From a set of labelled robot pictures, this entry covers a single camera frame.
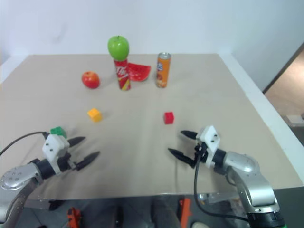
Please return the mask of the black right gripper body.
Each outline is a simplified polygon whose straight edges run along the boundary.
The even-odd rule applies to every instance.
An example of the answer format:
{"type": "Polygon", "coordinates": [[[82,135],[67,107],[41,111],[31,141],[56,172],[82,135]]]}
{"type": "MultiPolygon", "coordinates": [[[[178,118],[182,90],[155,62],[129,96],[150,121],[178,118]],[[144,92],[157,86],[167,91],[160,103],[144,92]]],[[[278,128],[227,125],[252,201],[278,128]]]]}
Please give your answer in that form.
{"type": "Polygon", "coordinates": [[[197,165],[198,162],[206,163],[208,152],[207,152],[207,145],[205,142],[196,142],[195,156],[194,156],[194,165],[197,165]]]}

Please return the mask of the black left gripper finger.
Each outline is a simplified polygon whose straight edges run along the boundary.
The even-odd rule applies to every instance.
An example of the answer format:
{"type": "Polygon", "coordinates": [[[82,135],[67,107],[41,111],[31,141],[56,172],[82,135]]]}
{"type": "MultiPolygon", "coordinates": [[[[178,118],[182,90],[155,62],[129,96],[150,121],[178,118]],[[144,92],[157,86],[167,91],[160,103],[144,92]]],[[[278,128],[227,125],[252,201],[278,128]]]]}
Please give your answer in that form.
{"type": "Polygon", "coordinates": [[[87,155],[81,162],[76,164],[76,170],[81,170],[91,164],[99,156],[99,154],[100,152],[97,151],[87,155]]]}
{"type": "Polygon", "coordinates": [[[68,139],[67,142],[69,143],[69,148],[72,148],[72,147],[78,145],[79,143],[81,143],[85,139],[86,138],[84,136],[78,136],[78,137],[68,139]]]}

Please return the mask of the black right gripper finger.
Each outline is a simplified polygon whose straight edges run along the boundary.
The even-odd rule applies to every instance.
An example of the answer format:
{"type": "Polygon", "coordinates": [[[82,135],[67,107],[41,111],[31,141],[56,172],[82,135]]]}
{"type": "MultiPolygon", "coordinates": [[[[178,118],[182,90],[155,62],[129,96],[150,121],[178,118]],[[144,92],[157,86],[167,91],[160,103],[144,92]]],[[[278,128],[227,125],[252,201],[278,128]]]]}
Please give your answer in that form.
{"type": "Polygon", "coordinates": [[[183,134],[184,136],[192,139],[192,140],[196,140],[196,136],[197,136],[196,132],[188,131],[188,130],[183,130],[180,133],[183,134]]]}
{"type": "Polygon", "coordinates": [[[196,162],[195,160],[191,159],[190,157],[187,157],[186,155],[184,155],[182,152],[176,150],[176,149],[172,149],[172,148],[168,148],[169,152],[178,160],[186,163],[187,165],[189,165],[191,168],[195,168],[196,166],[196,162]]]}

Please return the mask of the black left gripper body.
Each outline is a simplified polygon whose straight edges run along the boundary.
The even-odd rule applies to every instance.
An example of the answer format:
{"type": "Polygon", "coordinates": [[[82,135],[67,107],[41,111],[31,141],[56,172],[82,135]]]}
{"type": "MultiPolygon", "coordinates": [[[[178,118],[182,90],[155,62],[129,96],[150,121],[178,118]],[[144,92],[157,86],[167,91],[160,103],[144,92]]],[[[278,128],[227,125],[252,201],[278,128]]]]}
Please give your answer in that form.
{"type": "Polygon", "coordinates": [[[71,160],[71,154],[69,152],[65,153],[64,156],[58,158],[57,165],[61,172],[65,172],[67,170],[79,171],[77,164],[71,160]]]}

